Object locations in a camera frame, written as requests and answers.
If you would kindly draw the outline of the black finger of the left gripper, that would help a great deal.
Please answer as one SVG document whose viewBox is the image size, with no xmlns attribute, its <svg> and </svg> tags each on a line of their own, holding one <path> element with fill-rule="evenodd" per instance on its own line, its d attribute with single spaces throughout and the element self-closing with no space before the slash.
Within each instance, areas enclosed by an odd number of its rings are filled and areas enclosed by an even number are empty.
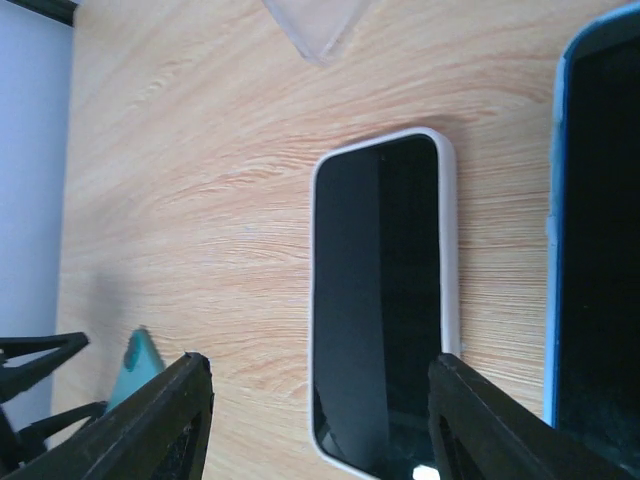
<svg viewBox="0 0 640 480">
<path fill-rule="evenodd" d="M 1 409 L 1 469 L 18 470 L 48 451 L 46 441 L 54 434 L 85 420 L 83 428 L 102 417 L 107 402 L 92 402 L 39 420 L 15 431 Z"/>
<path fill-rule="evenodd" d="M 89 344 L 82 332 L 45 337 L 1 339 L 1 399 L 11 400 L 51 375 Z M 11 359 L 41 353 L 21 365 L 7 366 Z"/>
</svg>

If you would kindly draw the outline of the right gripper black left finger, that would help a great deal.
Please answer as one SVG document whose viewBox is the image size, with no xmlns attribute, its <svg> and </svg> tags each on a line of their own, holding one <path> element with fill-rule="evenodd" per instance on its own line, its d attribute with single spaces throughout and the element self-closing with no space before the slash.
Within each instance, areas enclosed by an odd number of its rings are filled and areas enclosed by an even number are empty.
<svg viewBox="0 0 640 480">
<path fill-rule="evenodd" d="M 184 354 L 110 412 L 54 434 L 4 479 L 199 479 L 215 394 L 209 360 Z"/>
</svg>

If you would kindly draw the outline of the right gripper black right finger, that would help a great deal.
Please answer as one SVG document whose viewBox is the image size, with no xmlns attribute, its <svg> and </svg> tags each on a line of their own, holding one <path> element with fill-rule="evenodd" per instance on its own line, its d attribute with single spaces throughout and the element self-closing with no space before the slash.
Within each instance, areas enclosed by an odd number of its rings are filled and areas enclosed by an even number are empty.
<svg viewBox="0 0 640 480">
<path fill-rule="evenodd" d="M 457 356 L 429 366 L 429 429 L 442 479 L 630 479 L 551 428 Z"/>
</svg>

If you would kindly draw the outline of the teal phone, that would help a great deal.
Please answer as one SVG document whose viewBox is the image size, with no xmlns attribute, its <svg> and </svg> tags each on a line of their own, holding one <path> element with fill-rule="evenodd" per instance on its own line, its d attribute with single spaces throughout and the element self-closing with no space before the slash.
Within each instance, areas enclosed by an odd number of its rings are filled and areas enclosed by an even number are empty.
<svg viewBox="0 0 640 480">
<path fill-rule="evenodd" d="M 105 412 L 110 412 L 165 370 L 166 366 L 146 328 L 131 333 Z"/>
</svg>

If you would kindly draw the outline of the light blue phone case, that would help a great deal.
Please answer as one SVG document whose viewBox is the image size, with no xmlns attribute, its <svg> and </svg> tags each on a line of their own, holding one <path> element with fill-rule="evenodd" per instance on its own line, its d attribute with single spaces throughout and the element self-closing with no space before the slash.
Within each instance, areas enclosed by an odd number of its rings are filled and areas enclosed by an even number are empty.
<svg viewBox="0 0 640 480">
<path fill-rule="evenodd" d="M 560 307 L 563 273 L 563 237 L 566 176 L 566 133 L 571 67 L 580 54 L 599 46 L 623 42 L 639 27 L 639 3 L 633 1 L 611 10 L 585 25 L 567 43 L 555 71 L 549 149 L 550 193 L 546 219 L 547 298 L 543 380 L 543 420 L 555 428 L 558 423 L 559 355 L 561 348 Z"/>
</svg>

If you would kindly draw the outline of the clear magsafe phone case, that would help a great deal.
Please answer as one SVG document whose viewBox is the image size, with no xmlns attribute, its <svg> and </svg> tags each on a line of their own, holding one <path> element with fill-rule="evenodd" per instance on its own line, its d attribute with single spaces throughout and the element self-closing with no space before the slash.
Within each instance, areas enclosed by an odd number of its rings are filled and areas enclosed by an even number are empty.
<svg viewBox="0 0 640 480">
<path fill-rule="evenodd" d="M 263 4 L 305 60 L 328 66 L 374 1 L 264 0 Z"/>
</svg>

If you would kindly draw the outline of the blue phone dark screen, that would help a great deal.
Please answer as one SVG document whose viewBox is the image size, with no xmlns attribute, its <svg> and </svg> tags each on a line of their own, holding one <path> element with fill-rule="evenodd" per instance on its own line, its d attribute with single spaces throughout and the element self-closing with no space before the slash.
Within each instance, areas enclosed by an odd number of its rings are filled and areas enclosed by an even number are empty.
<svg viewBox="0 0 640 480">
<path fill-rule="evenodd" d="M 639 38 L 569 81 L 557 425 L 639 471 Z"/>
</svg>

